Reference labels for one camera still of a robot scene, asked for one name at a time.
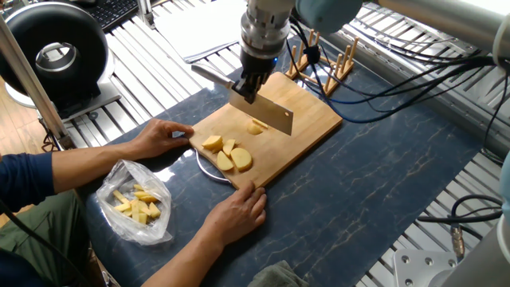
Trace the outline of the person's right hand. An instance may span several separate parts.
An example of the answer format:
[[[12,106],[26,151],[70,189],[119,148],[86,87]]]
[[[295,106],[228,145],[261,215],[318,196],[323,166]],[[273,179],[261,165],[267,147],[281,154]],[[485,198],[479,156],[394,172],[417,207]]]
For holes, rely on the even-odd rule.
[[[200,231],[222,247],[258,228],[266,218],[265,188],[248,183],[220,202],[206,217]]]

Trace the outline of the person's left hand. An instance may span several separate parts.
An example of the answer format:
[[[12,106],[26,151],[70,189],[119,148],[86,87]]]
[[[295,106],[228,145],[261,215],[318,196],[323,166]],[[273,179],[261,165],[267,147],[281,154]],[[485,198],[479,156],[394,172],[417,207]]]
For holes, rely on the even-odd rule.
[[[177,147],[187,145],[189,140],[185,136],[173,137],[175,132],[189,135],[194,132],[190,125],[173,121],[152,119],[147,126],[128,143],[132,160],[148,159],[162,155]]]

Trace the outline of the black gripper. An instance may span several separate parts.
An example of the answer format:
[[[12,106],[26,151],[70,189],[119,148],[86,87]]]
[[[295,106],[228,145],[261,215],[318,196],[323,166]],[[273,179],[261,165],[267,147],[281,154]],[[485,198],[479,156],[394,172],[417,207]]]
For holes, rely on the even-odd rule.
[[[246,102],[253,103],[273,72],[280,54],[281,46],[270,45],[258,49],[242,41],[242,73],[241,78],[234,83],[233,90],[243,96]]]

